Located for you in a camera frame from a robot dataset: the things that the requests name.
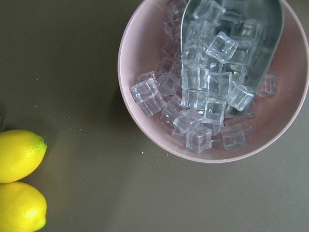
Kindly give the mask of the clear ice cube left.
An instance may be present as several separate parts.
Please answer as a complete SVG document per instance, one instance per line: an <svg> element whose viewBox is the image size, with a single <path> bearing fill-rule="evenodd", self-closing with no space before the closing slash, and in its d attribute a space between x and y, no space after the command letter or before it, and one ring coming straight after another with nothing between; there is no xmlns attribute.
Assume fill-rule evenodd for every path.
<svg viewBox="0 0 309 232"><path fill-rule="evenodd" d="M130 93L137 103L146 102L159 94L159 90L153 78L148 78L130 88Z"/></svg>

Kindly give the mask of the clear ice cube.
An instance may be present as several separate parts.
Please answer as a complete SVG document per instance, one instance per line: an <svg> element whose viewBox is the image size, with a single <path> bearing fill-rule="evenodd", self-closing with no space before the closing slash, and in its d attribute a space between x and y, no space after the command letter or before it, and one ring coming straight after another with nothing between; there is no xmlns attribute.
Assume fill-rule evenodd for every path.
<svg viewBox="0 0 309 232"><path fill-rule="evenodd" d="M146 102L159 94L159 90L153 78L148 78L130 88L130 93L137 103Z"/></svg>
<svg viewBox="0 0 309 232"><path fill-rule="evenodd" d="M227 36L220 31L211 42L207 49L207 54L220 59L232 58L236 49L239 46L239 41Z"/></svg>
<svg viewBox="0 0 309 232"><path fill-rule="evenodd" d="M202 153L212 148L212 130L206 127L196 127L186 133L186 147L195 153Z"/></svg>
<svg viewBox="0 0 309 232"><path fill-rule="evenodd" d="M221 17L226 12L226 8L214 0L201 0L194 8L193 17L196 20L205 20L210 24L217 26Z"/></svg>

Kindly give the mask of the clear ice cube bottom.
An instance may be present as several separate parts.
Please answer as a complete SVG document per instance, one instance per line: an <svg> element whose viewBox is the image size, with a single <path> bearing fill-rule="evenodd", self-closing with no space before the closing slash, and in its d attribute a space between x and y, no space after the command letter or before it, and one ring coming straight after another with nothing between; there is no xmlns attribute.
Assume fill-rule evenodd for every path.
<svg viewBox="0 0 309 232"><path fill-rule="evenodd" d="M195 153L202 153L212 148L212 130L206 127L196 127L186 133L186 147Z"/></svg>

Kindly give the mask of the pink bowl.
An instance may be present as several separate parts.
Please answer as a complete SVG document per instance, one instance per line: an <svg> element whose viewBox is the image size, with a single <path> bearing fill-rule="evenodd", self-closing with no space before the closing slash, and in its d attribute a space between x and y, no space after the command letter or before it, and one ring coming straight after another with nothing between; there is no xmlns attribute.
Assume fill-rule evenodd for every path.
<svg viewBox="0 0 309 232"><path fill-rule="evenodd" d="M309 46L296 14L286 1L283 33L270 72L278 77L277 94L257 100L258 111L250 119L253 134L245 147L226 151L221 147L196 154L171 136L171 127L159 116L147 117L129 91L133 78L154 70L160 61L159 48L166 36L162 21L164 0L145 0L136 9L124 31L118 53L118 80L125 105L143 133L167 152L183 159L204 163L224 163L254 155L275 142L293 123L309 87Z"/></svg>

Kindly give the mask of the clear ice cube centre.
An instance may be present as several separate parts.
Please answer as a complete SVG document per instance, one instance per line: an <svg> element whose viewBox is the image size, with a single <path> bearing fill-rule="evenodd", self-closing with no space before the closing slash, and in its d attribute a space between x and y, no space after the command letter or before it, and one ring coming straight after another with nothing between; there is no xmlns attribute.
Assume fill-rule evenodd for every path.
<svg viewBox="0 0 309 232"><path fill-rule="evenodd" d="M232 58L236 49L239 46L239 41L227 36L220 31L211 42L207 49L207 54L220 59Z"/></svg>

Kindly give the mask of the metal ice scoop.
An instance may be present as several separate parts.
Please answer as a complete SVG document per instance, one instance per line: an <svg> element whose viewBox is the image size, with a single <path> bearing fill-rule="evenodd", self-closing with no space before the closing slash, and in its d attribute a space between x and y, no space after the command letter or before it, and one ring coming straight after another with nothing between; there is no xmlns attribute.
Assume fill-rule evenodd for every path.
<svg viewBox="0 0 309 232"><path fill-rule="evenodd" d="M249 110L267 73L283 30L279 0L215 0L226 8L217 26L193 17L200 0L191 0L181 21L182 89L191 108L236 117ZM220 32L239 41L232 58L207 54Z"/></svg>

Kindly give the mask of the clear ice cube top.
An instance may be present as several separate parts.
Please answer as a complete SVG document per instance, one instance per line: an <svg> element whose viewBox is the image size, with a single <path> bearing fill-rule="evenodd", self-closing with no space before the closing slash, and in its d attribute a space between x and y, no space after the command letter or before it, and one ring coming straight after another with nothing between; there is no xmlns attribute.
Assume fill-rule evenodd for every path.
<svg viewBox="0 0 309 232"><path fill-rule="evenodd" d="M205 20L210 24L217 26L221 17L226 12L226 8L214 0L201 0L194 8L193 17L196 20Z"/></svg>

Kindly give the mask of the yellow lemon upper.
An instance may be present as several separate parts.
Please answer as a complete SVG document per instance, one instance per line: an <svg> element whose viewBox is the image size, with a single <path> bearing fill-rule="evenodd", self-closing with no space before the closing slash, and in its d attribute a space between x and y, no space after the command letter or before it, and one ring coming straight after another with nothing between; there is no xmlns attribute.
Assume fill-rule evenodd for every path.
<svg viewBox="0 0 309 232"><path fill-rule="evenodd" d="M42 162L47 142L28 130L0 133L0 182L10 183L31 174Z"/></svg>

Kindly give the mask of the yellow lemon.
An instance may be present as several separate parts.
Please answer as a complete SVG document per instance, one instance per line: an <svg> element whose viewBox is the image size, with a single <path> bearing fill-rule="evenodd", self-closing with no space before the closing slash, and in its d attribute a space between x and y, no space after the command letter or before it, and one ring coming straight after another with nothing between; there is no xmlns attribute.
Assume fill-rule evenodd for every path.
<svg viewBox="0 0 309 232"><path fill-rule="evenodd" d="M0 133L0 182L10 183L31 174L42 162L47 142L28 130Z"/></svg>
<svg viewBox="0 0 309 232"><path fill-rule="evenodd" d="M46 225L45 197L23 182L0 185L0 230L35 232Z"/></svg>

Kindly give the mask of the yellow lemon lower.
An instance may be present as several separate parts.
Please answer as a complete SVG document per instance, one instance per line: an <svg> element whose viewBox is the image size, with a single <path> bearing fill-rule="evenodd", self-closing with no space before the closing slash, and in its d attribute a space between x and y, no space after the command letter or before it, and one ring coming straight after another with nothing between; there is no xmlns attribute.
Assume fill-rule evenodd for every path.
<svg viewBox="0 0 309 232"><path fill-rule="evenodd" d="M23 182L0 185L0 230L35 232L46 225L45 197Z"/></svg>

